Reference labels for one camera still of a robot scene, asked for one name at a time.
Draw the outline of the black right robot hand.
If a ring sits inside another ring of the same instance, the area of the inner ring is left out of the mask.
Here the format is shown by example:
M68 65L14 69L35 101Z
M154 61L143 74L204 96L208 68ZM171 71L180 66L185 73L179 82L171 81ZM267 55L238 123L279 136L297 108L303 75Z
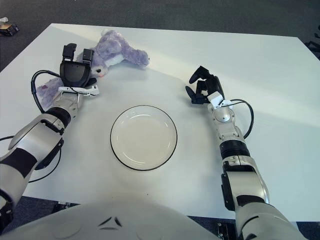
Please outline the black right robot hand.
M200 66L190 77L189 83L196 82L196 91L193 91L189 86L185 87L188 96L191 99L192 104L209 104L208 96L218 92L222 99L225 99L225 95L217 76L210 74L209 70Z

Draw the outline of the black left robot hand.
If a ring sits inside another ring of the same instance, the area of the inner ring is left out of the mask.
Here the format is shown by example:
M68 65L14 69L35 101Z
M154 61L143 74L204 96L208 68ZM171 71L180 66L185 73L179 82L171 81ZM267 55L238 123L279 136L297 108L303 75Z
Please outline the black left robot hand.
M84 48L80 60L74 61L76 47L75 43L64 45L59 75L65 87L87 88L97 82L96 78L91 77L94 51Z

